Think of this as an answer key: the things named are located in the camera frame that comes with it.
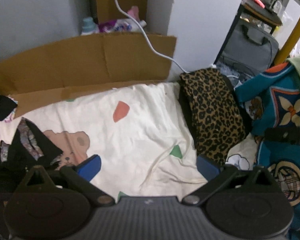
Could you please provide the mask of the blue patterned cloth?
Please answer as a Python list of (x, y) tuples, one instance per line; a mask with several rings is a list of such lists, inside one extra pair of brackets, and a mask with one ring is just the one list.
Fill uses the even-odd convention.
[(251, 134), (261, 137), (255, 164), (268, 169), (294, 209), (289, 239), (300, 239), (300, 79), (286, 62), (235, 89), (252, 119)]

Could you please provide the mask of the leopard print garment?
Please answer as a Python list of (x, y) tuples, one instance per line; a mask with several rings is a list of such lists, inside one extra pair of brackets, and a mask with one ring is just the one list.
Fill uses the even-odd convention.
[(230, 80), (216, 68), (180, 75), (180, 104), (198, 155), (219, 165), (247, 136)]

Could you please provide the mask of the grey storage bag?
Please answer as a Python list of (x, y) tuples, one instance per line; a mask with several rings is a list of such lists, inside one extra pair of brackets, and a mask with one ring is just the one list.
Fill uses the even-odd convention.
[(255, 76), (271, 66), (278, 50), (279, 44), (270, 33), (240, 19), (216, 62)]

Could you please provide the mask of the brown cardboard sheet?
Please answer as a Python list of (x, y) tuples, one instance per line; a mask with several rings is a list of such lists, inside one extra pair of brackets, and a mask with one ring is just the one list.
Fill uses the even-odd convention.
[(93, 34), (33, 48), (0, 62), (0, 94), (17, 116), (52, 103), (167, 80), (177, 39), (140, 33)]

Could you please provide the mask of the pile of dark clothes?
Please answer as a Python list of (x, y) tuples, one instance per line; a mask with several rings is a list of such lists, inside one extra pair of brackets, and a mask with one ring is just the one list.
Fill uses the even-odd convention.
[[(17, 103), (0, 95), (0, 121), (15, 110)], [(30, 120), (22, 118), (12, 141), (0, 139), (0, 193), (12, 193), (27, 172), (36, 165), (47, 170), (59, 167), (63, 151)]]

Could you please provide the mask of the white cartoon print bedsheet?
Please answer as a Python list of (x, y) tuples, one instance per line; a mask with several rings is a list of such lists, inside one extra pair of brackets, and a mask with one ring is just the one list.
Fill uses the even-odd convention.
[(177, 83), (134, 85), (61, 101), (23, 115), (63, 151), (61, 165), (98, 155), (91, 183), (114, 198), (183, 198), (207, 183)]

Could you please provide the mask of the colourful refill pouch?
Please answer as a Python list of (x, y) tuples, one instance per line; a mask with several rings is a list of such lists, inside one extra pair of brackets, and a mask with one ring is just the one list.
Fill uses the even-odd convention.
[[(139, 18), (139, 8), (138, 6), (132, 6), (127, 14), (132, 16), (142, 28), (147, 26), (147, 23), (144, 20)], [(130, 18), (123, 18), (118, 20), (112, 20), (104, 23), (98, 24), (99, 33), (113, 33), (113, 32), (140, 32), (138, 25), (131, 20)]]

